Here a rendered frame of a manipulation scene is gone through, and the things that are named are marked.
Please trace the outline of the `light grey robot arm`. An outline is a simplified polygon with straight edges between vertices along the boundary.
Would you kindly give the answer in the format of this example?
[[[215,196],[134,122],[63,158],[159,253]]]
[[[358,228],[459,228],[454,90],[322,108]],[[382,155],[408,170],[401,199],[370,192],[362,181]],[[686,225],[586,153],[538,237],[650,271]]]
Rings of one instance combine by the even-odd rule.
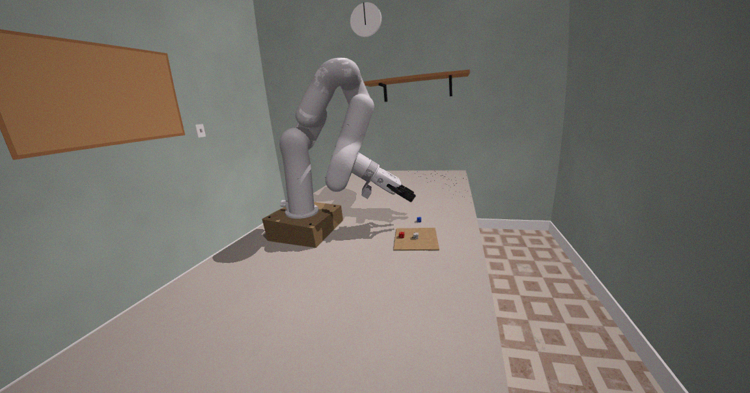
[[[319,211],[314,205],[308,150],[324,128],[327,105],[339,86],[349,106],[326,174],[326,185],[331,191],[342,191],[352,173],[366,181],[361,196],[368,199],[371,194],[372,186],[368,183],[378,164],[360,154],[359,150],[373,115],[374,102],[367,93],[356,63],[346,58],[330,59],[318,68],[298,104],[296,127],[285,130],[280,138],[288,197],[288,201],[282,200],[280,206],[286,207],[285,215],[289,218],[304,219]]]

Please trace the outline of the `tan square mat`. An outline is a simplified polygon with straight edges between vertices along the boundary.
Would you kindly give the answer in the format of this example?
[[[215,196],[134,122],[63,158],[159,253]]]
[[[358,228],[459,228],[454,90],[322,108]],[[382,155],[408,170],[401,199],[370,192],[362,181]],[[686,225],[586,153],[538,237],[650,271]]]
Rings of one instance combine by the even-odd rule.
[[[405,232],[404,238],[399,238],[400,232]],[[414,232],[419,238],[413,238]],[[439,251],[436,228],[397,228],[394,251]]]

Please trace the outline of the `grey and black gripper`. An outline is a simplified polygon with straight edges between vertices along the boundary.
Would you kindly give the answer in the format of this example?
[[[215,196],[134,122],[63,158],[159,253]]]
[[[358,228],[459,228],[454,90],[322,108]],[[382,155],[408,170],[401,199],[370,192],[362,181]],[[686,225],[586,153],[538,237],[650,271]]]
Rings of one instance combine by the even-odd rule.
[[[404,187],[401,184],[400,179],[394,174],[391,174],[390,172],[379,168],[379,166],[380,165],[377,166],[377,169],[370,181],[377,184],[377,186],[383,188],[383,190],[387,191],[388,193],[396,193],[409,202],[413,201],[416,197],[414,192],[407,187]]]

